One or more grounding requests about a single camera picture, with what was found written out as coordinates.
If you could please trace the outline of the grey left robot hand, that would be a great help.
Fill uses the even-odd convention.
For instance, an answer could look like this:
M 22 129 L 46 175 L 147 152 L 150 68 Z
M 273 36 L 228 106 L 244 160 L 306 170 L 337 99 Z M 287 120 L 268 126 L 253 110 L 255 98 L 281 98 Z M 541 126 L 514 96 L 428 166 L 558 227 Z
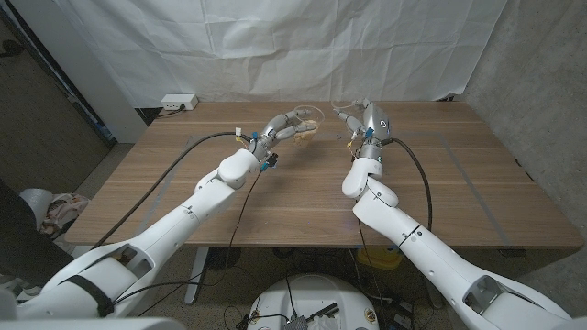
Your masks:
M 260 136 L 251 142 L 249 152 L 261 161 L 280 141 L 292 138 L 296 134 L 316 130 L 318 123 L 311 119 L 312 115 L 312 110 L 303 109 L 294 109 L 286 114 L 277 115 L 261 131 Z

